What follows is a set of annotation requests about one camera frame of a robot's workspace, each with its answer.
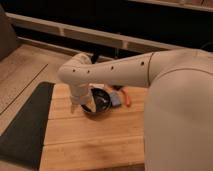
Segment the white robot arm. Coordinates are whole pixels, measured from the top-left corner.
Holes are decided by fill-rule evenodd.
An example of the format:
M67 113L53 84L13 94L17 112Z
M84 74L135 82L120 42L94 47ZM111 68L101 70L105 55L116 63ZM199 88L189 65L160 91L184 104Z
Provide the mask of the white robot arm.
M59 68L58 76L69 85L73 108L81 105L96 112L90 83L148 88L164 74L176 70L213 74L213 53L200 49L167 50L96 64L79 53Z

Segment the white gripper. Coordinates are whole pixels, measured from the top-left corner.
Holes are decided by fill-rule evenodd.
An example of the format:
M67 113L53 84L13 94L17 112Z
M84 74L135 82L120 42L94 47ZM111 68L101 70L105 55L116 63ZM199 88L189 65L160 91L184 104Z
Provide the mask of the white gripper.
M87 105L91 112L96 113L96 105L92 103L92 92L88 84L70 85L70 99L74 104L70 107L70 112L73 114L75 105Z

